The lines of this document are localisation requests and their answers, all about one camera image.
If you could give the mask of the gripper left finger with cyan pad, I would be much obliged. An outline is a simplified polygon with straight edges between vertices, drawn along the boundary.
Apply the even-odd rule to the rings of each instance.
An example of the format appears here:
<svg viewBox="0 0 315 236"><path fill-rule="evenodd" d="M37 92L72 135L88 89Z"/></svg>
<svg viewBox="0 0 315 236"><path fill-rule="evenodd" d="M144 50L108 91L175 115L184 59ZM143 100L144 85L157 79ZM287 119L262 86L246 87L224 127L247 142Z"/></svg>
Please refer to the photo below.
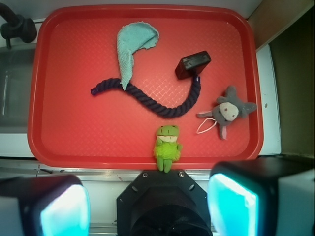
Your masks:
<svg viewBox="0 0 315 236"><path fill-rule="evenodd" d="M87 236L90 199L74 175L0 180L2 236Z"/></svg>

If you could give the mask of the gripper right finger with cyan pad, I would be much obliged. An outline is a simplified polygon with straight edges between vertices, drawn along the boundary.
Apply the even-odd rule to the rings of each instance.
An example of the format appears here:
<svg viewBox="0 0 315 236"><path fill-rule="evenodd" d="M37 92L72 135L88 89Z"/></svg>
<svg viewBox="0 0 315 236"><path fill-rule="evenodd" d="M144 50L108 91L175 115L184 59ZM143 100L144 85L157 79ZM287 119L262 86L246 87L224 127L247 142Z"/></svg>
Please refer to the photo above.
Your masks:
<svg viewBox="0 0 315 236"><path fill-rule="evenodd" d="M218 162L210 172L207 203L221 236L312 236L314 160L261 157Z"/></svg>

